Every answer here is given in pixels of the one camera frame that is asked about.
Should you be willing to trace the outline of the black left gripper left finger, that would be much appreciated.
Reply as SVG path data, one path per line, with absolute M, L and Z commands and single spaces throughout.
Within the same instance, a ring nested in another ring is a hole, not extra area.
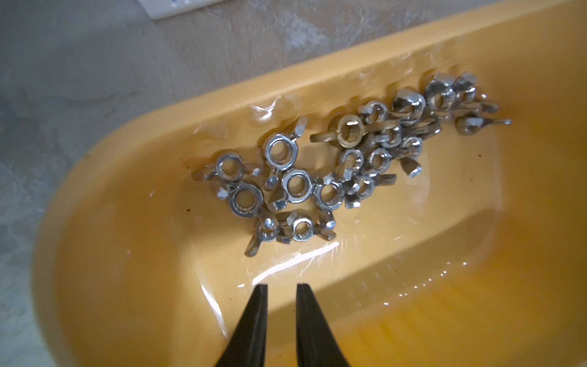
M 255 286 L 225 351 L 216 367 L 263 367 L 268 329 L 268 286 Z

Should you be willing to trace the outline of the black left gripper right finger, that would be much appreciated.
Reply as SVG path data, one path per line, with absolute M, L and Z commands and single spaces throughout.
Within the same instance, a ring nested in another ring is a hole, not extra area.
M 296 342 L 298 366 L 350 367 L 309 284 L 297 285 Z

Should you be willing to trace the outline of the yellow oval storage tray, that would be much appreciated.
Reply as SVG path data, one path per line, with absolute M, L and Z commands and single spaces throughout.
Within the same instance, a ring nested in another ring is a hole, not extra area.
M 313 180 L 312 135 L 436 73 L 458 109 L 390 186 Z M 309 284 L 353 366 L 586 364 L 586 4 L 511 1 L 143 115 L 90 150 L 41 224 L 32 293 L 62 366 L 212 366 L 257 285 L 266 363 L 297 362 Z

